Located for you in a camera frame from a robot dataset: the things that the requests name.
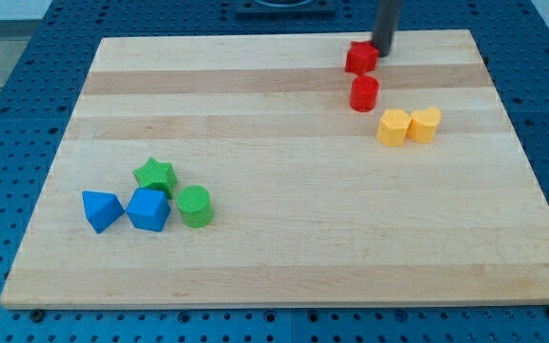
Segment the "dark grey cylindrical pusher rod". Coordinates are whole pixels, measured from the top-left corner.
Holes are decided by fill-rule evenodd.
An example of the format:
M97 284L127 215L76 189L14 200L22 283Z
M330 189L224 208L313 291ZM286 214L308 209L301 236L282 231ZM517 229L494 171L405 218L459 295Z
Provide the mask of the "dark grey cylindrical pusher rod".
M371 41L380 57L386 57L391 52L401 8L402 0L377 1Z

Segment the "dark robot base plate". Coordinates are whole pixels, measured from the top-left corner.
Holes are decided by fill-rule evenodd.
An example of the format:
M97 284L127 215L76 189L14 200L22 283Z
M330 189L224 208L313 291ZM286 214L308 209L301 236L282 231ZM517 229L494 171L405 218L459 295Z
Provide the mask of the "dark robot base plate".
M236 17L336 13L336 0L233 0Z

